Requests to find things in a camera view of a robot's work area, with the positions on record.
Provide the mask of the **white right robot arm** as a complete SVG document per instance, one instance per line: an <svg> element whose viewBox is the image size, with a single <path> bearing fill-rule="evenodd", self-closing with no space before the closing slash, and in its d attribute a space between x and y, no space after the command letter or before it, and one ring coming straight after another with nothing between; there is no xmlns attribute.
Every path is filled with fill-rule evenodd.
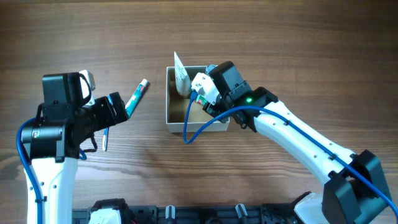
<svg viewBox="0 0 398 224"><path fill-rule="evenodd" d="M292 205L299 223L370 223L386 207L394 213L380 160L369 150L360 154L339 146L296 117L264 87L253 90L233 62L199 73L193 90L206 100L203 109L225 122L233 117L284 148L323 186L322 194L306 193Z"/></svg>

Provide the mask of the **blue Listerine mouthwash bottle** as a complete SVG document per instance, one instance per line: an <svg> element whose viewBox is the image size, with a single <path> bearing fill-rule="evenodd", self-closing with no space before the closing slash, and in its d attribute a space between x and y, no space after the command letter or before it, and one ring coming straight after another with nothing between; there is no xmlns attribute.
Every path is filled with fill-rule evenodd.
<svg viewBox="0 0 398 224"><path fill-rule="evenodd" d="M216 68L216 65L214 64L209 64L205 68L205 73L208 75L214 68Z"/></svg>

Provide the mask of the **blue white toothbrush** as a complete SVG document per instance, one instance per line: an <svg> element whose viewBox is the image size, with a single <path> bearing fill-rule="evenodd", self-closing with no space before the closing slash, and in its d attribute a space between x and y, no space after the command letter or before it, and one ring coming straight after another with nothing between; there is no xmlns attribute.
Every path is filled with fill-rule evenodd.
<svg viewBox="0 0 398 224"><path fill-rule="evenodd" d="M102 150L107 151L108 149L108 136L109 136L109 128L104 129L103 140L102 140Z"/></svg>

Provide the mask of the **white Pantene shampoo tube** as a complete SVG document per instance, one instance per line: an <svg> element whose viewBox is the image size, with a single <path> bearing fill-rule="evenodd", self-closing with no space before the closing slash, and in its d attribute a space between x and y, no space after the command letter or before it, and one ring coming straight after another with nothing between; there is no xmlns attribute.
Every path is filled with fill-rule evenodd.
<svg viewBox="0 0 398 224"><path fill-rule="evenodd" d="M191 93L191 81L182 61L174 52L175 84L180 96L188 96Z"/></svg>

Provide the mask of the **green white soap box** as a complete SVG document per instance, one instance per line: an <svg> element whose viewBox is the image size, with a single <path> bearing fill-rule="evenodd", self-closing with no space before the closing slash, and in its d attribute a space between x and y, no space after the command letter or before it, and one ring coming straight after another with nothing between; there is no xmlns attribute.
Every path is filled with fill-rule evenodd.
<svg viewBox="0 0 398 224"><path fill-rule="evenodd" d="M205 105L207 104L207 100L206 100L203 96L201 96L201 95L198 95L198 96L196 97L195 102L196 102L197 104L201 105L201 106L205 106Z"/></svg>

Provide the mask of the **teal toothpaste tube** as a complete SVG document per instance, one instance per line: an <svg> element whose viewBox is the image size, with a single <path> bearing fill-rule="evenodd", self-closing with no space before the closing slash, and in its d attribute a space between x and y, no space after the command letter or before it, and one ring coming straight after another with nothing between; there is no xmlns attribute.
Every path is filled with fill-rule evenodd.
<svg viewBox="0 0 398 224"><path fill-rule="evenodd" d="M149 85L148 80L143 79L140 82L140 84L137 86L136 90L130 97L129 101L127 102L125 110L129 118L132 116L134 110L137 108L140 100L142 99L144 93L147 90L148 85Z"/></svg>

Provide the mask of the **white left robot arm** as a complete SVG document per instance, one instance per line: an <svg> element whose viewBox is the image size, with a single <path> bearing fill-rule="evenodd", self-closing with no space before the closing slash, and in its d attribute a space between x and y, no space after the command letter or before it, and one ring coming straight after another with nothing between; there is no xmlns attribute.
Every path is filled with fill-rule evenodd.
<svg viewBox="0 0 398 224"><path fill-rule="evenodd" d="M95 141L95 132L123 123L129 116L118 92L94 98L87 71L44 75L44 102L17 131L16 147L28 193L28 223L71 223L73 184L78 162Z"/></svg>

